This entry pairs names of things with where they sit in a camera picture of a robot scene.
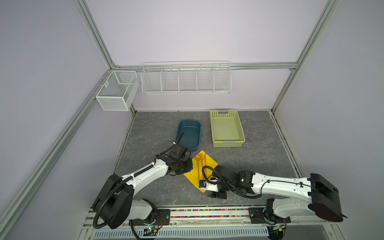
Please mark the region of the orange plastic spoon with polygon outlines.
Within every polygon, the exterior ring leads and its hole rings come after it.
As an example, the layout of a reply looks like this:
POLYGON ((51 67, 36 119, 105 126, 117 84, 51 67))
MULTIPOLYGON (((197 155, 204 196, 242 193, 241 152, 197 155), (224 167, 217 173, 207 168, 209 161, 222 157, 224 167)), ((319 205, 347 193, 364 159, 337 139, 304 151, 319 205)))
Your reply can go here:
POLYGON ((202 170, 201 170, 201 168, 202 168, 202 161, 204 160, 204 157, 203 157, 202 154, 199 153, 199 154, 197 154, 195 156, 195 160, 197 161, 197 179, 200 180, 201 179, 200 175, 201 175, 201 172, 202 172, 202 170))

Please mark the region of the orange plastic fork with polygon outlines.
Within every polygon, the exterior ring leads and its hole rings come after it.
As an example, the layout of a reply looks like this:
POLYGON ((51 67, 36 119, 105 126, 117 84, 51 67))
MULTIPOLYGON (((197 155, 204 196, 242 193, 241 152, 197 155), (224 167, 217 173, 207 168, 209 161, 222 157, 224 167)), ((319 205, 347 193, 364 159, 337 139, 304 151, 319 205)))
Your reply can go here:
POLYGON ((201 163, 201 169, 203 169, 204 167, 204 153, 199 153, 200 155, 200 163, 201 163))

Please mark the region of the yellow paper napkin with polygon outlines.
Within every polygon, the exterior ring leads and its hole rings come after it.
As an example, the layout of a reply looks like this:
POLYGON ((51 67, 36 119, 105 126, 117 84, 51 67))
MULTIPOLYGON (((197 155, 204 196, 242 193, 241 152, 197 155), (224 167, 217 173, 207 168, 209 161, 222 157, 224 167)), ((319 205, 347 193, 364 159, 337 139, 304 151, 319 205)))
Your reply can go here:
MULTIPOLYGON (((208 155, 207 155, 207 160, 208 160, 208 165, 207 166, 209 166, 209 167, 211 167, 213 169, 216 166, 219 165, 216 161, 214 161, 208 155)), ((200 180, 204 180, 203 170, 201 169, 202 170, 201 175, 200 175, 201 179, 198 180, 197 179, 197 161, 195 160, 195 157, 192 159, 192 161, 193 161, 193 169, 190 172, 184 174, 184 176, 198 189, 199 188, 199 181, 200 180)))

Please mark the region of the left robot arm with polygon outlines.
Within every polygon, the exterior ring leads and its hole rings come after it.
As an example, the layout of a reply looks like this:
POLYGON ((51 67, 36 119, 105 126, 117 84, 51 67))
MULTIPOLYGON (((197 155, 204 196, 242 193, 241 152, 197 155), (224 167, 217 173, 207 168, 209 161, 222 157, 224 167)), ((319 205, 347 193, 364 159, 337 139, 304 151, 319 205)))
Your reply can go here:
POLYGON ((158 216, 157 207, 149 200, 135 201, 134 196, 153 181, 164 176, 178 176, 193 169, 193 161, 188 148, 181 145, 182 132, 173 145, 156 154, 149 165, 131 174, 108 177, 96 197, 92 210, 96 213, 93 228, 108 226, 116 229, 126 220, 143 221, 154 224, 158 216))

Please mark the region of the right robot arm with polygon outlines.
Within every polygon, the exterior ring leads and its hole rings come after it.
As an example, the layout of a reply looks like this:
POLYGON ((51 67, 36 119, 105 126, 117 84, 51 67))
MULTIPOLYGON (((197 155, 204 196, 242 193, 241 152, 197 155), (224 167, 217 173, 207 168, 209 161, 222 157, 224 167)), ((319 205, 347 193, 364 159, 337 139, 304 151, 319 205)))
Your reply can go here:
POLYGON ((268 199, 262 217, 277 223, 292 216, 317 216, 325 221, 340 223, 342 212, 339 190, 322 175, 312 173, 308 178, 282 178, 252 171, 238 173, 221 165, 204 166, 199 189, 211 192, 212 198, 226 199, 227 192, 246 199, 268 199))

